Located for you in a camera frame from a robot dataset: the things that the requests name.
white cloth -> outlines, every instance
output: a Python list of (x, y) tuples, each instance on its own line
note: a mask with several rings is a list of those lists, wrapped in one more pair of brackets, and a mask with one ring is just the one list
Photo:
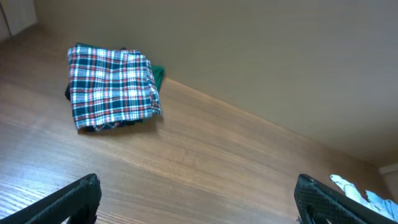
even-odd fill
[(369, 198), (369, 196), (372, 195), (376, 195), (373, 192), (370, 191), (366, 191), (366, 194), (368, 195), (368, 199), (370, 202), (368, 202), (366, 199), (362, 198), (361, 193), (356, 189), (355, 185), (348, 182), (347, 180), (341, 178), (339, 175), (331, 175), (330, 176), (331, 181), (333, 181), (335, 184), (337, 184), (337, 186), (339, 188), (341, 188), (343, 190), (343, 192), (346, 194), (347, 197), (349, 197), (350, 199), (360, 203), (361, 205), (367, 207), (368, 209), (371, 209), (375, 212), (377, 212), (378, 214), (389, 218), (395, 222), (398, 222), (398, 218), (394, 219), (394, 214), (387, 211), (385, 206), (382, 203), (377, 203), (374, 200), (371, 200)]

green fabric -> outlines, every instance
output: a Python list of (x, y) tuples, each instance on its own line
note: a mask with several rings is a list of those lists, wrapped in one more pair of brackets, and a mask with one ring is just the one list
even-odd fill
[(160, 86), (162, 86), (164, 67), (158, 65), (152, 65), (152, 73), (154, 74), (155, 84), (157, 91), (160, 91)]
[[(84, 44), (84, 43), (76, 43), (76, 47), (92, 47), (92, 48), (96, 48), (96, 49), (104, 49), (102, 47), (97, 47), (94, 45), (90, 45), (90, 44)], [(164, 67), (163, 66), (159, 66), (159, 65), (152, 65), (152, 73), (154, 74), (154, 78), (155, 78), (155, 84), (156, 84), (156, 89), (157, 91), (160, 91), (160, 87), (162, 86), (162, 81), (163, 81), (163, 76), (164, 76)]]

wood grain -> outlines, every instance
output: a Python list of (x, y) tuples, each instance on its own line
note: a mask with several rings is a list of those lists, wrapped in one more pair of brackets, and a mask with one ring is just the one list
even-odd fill
[(98, 223), (295, 223), (300, 173), (390, 198), (376, 167), (166, 79), (163, 115), (78, 133), (66, 52), (33, 27), (0, 47), (0, 216), (96, 173)]

plaid shirt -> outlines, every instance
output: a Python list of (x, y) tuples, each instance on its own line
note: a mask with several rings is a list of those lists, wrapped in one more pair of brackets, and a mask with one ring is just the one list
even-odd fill
[(112, 128), (161, 114), (150, 61), (136, 50), (76, 46), (68, 51), (70, 97), (78, 129)]

plaid fabric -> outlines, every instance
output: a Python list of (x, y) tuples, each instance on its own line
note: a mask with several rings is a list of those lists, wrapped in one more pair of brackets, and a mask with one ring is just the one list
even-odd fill
[(161, 114), (150, 61), (136, 50), (76, 46), (68, 51), (70, 96), (78, 129), (115, 128)]

